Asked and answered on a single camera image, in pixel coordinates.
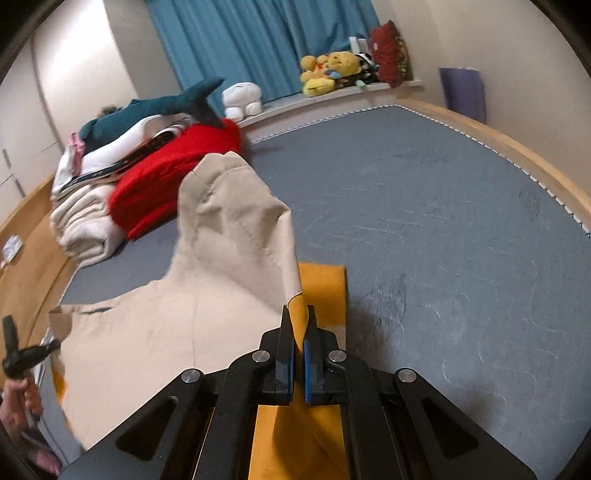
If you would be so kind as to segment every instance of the human hand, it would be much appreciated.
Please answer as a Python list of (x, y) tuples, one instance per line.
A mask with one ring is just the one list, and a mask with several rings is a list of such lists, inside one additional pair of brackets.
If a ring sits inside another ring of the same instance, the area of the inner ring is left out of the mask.
[(24, 428), (27, 427), (25, 411), (33, 415), (41, 415), (43, 406), (39, 390), (32, 378), (13, 380), (8, 378), (4, 382), (2, 404), (0, 404), (0, 421), (13, 441), (16, 441)]

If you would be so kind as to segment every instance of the curtain fold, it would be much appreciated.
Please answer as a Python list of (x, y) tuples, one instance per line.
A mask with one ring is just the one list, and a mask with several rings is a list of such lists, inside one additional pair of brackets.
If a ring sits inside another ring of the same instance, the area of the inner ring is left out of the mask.
[(226, 80), (254, 82), (263, 102), (301, 91), (300, 58), (349, 49), (378, 26), (371, 0), (147, 0), (154, 26), (183, 88)]

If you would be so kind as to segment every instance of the gray mattress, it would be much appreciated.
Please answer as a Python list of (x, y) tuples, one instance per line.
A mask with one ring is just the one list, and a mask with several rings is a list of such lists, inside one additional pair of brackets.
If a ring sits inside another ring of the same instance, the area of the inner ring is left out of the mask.
[[(528, 175), (399, 107), (297, 129), (251, 161), (293, 210), (298, 257), (344, 264), (348, 349), (416, 369), (540, 480), (591, 424), (591, 241)], [(170, 222), (74, 277), (108, 299), (168, 268)]]

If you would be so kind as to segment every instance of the red pillow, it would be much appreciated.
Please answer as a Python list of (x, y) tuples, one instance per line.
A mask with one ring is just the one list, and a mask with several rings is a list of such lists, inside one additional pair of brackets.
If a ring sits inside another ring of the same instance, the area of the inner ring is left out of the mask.
[(240, 153), (238, 126), (224, 119), (224, 129), (194, 125), (160, 150), (131, 167), (109, 199), (113, 221), (136, 240), (174, 217), (178, 188), (208, 153)]
[(371, 32), (374, 48), (374, 61), (379, 65), (380, 82), (389, 83), (392, 88), (400, 85), (406, 78), (408, 55), (404, 40), (396, 25), (389, 21)]

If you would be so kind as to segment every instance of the metal screw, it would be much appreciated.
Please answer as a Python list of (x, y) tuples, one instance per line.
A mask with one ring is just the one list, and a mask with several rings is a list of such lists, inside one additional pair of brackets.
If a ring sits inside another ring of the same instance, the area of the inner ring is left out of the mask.
[(269, 352), (267, 352), (266, 350), (257, 350), (256, 352), (254, 352), (252, 354), (252, 359), (258, 364), (266, 362), (270, 358), (271, 358), (271, 354)]
[(347, 354), (345, 352), (343, 352), (342, 350), (332, 350), (331, 353), (329, 353), (329, 360), (332, 362), (342, 362), (347, 358)]
[(413, 383), (417, 379), (417, 374), (414, 372), (414, 370), (403, 368), (400, 372), (398, 372), (398, 378), (404, 383)]
[(199, 380), (199, 377), (201, 377), (201, 373), (199, 373), (199, 370), (197, 370), (196, 368), (189, 368), (181, 374), (181, 379), (185, 383), (196, 382), (197, 380)]

